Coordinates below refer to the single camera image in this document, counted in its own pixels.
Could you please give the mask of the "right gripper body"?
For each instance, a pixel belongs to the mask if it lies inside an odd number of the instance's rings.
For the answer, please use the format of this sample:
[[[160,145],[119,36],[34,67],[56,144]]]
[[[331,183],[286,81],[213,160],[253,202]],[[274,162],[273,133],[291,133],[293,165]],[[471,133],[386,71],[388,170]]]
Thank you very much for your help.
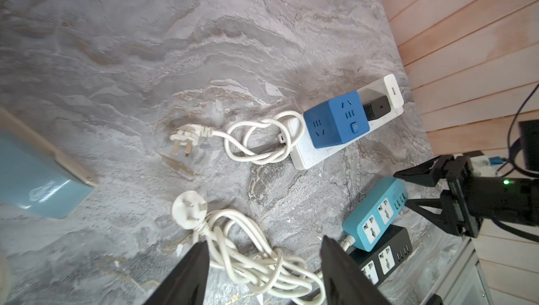
[[[537,238],[515,226],[538,228],[538,180],[498,176],[495,166],[501,161],[485,155],[439,157],[442,179],[456,199],[457,220],[474,238],[484,219],[520,238]]]

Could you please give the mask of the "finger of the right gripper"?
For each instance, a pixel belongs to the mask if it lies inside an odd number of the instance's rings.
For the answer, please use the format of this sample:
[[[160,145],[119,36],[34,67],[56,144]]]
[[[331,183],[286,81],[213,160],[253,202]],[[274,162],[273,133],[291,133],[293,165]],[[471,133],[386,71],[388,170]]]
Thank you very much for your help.
[[[423,187],[435,187],[445,178],[444,166],[453,160],[452,155],[438,156],[412,168],[400,170],[393,177]]]
[[[444,201],[443,198],[411,199],[406,202],[405,206],[445,233],[459,235],[456,216],[451,211],[451,201]]]

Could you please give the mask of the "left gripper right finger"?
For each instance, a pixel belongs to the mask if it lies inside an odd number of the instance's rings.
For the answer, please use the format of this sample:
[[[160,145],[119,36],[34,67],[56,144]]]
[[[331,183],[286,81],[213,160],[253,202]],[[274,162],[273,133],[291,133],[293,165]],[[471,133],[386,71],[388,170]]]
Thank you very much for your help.
[[[390,305],[337,241],[324,236],[320,255],[327,304]]]

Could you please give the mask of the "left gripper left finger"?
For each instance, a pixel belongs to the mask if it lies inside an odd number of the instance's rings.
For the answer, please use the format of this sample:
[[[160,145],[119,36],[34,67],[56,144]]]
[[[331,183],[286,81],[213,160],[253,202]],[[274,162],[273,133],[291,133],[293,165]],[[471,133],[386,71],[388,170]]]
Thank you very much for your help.
[[[144,305],[202,305],[209,267],[208,243],[194,244]]]

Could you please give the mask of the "black power strip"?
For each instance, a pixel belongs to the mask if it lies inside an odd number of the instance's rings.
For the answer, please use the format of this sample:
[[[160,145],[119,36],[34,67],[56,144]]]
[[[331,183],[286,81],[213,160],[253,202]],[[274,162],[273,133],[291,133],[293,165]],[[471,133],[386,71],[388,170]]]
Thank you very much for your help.
[[[390,225],[372,251],[354,249],[350,257],[366,278],[374,286],[379,286],[411,256],[413,251],[408,230],[401,226]]]

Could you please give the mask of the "teal power strip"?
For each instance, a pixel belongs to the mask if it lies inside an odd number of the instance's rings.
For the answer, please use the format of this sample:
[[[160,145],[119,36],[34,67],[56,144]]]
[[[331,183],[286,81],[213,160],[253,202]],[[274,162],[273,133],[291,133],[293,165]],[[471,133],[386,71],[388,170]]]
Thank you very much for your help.
[[[342,228],[357,249],[370,252],[408,201],[404,181],[384,177],[345,219]]]

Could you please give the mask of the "blue cube socket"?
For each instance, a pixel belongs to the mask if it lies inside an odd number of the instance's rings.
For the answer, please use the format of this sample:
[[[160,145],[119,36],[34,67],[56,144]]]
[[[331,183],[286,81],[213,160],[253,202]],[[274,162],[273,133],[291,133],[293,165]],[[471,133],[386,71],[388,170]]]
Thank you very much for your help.
[[[344,145],[370,131],[357,91],[318,104],[303,117],[315,149]]]

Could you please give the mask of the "small white charger plug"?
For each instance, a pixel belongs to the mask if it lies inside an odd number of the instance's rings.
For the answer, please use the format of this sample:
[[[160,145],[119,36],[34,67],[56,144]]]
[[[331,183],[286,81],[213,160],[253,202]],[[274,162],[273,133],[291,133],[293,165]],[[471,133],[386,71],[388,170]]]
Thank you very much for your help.
[[[384,76],[383,83],[387,92],[386,97],[390,101],[392,108],[402,108],[404,106],[404,98],[402,97],[395,75],[389,74]]]

